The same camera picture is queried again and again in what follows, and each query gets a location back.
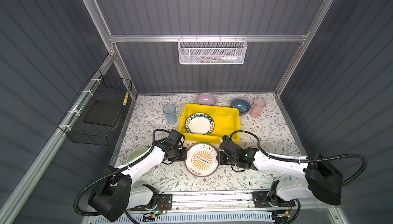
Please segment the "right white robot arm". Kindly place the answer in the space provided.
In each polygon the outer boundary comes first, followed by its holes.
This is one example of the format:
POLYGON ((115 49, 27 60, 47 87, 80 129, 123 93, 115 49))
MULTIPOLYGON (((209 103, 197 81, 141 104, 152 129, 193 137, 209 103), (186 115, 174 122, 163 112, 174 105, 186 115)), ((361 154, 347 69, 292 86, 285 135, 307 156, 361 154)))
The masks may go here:
POLYGON ((294 163, 284 162, 290 156, 272 158, 257 148, 242 149, 229 136, 223 136, 217 160, 220 165, 229 165, 241 170, 270 170, 294 177, 291 181, 273 181, 269 192, 263 197, 273 207, 294 205, 295 199, 315 197, 325 204, 341 204, 342 173, 327 161, 301 163, 305 156, 293 159, 294 163))

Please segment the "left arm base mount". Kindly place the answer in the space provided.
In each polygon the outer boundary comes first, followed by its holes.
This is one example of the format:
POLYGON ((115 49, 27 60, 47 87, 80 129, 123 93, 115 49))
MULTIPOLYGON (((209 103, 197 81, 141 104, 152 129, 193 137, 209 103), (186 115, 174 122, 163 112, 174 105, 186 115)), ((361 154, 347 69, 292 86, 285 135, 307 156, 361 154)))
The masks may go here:
POLYGON ((131 211, 168 211, 172 209, 173 195, 172 194, 158 194, 145 206, 139 205, 130 208, 131 211))

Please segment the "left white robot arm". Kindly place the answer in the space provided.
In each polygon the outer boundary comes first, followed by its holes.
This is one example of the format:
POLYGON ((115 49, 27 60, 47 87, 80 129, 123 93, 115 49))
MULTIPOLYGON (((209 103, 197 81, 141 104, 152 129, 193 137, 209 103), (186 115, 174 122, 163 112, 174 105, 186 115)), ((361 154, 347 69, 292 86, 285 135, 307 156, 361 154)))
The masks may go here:
POLYGON ((126 210, 143 206, 148 210, 157 206, 159 191, 149 184, 134 184, 155 166, 168 161, 183 162, 187 157, 185 136, 176 130, 156 129, 147 152, 118 168, 110 168, 111 176, 95 183, 88 204, 98 215, 116 221, 126 210))

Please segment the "green rimmed white plate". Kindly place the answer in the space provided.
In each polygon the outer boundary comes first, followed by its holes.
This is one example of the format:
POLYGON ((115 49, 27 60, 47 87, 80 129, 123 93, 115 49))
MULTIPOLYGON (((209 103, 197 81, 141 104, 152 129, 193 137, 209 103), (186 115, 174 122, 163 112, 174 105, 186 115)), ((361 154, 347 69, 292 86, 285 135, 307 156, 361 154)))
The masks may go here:
POLYGON ((198 112, 186 119, 185 129, 188 133, 210 135, 215 129, 215 122, 210 115, 198 112))

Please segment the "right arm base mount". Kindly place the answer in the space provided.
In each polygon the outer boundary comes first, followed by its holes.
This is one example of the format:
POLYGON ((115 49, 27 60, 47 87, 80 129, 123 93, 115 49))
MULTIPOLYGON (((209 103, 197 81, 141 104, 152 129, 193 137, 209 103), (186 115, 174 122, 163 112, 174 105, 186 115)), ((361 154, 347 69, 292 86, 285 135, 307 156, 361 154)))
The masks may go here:
POLYGON ((254 202, 254 206, 256 208, 278 208, 278 207, 289 207, 292 208, 296 206, 296 202, 294 200, 285 201, 276 195, 269 196, 269 192, 267 191, 253 191, 251 193, 252 200, 254 202))

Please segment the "orange sunburst plate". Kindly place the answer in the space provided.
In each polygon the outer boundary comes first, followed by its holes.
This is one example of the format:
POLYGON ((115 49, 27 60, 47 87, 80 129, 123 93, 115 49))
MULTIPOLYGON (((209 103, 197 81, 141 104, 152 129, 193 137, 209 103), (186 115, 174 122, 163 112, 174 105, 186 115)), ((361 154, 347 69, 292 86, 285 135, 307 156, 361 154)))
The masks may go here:
POLYGON ((210 176, 219 167, 218 155, 219 151, 211 144, 194 144, 187 150, 186 169, 199 178, 210 176))

